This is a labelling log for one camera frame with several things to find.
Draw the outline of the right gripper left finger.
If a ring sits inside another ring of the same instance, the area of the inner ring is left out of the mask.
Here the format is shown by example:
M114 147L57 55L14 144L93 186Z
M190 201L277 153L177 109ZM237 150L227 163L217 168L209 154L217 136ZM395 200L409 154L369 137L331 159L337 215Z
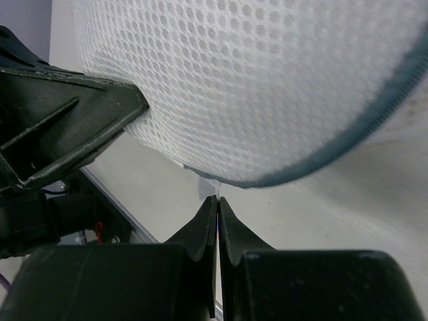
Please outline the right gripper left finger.
M164 243L35 250L2 320L209 320L215 315L217 198Z

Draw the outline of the white mesh laundry bag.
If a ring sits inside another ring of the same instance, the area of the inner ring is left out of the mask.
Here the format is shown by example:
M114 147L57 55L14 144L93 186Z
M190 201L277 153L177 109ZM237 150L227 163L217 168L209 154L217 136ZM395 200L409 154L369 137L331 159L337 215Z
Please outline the white mesh laundry bag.
M135 84L126 131L203 177L270 187L329 165L427 74L426 1L74 1L86 74Z

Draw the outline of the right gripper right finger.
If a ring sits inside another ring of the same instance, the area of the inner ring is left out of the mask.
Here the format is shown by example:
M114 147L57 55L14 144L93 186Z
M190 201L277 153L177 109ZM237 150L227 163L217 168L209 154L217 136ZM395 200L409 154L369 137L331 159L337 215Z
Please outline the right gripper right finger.
M219 200L225 320L422 320L399 264L373 250L277 250Z

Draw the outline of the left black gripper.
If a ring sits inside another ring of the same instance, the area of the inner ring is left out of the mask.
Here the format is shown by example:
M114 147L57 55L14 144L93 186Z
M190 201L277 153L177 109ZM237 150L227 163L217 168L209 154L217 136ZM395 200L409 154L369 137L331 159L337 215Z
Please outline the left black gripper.
M124 211L88 173L57 180L91 163L147 110L134 84L1 68L1 258L72 234L88 243L87 231L95 243L130 241Z

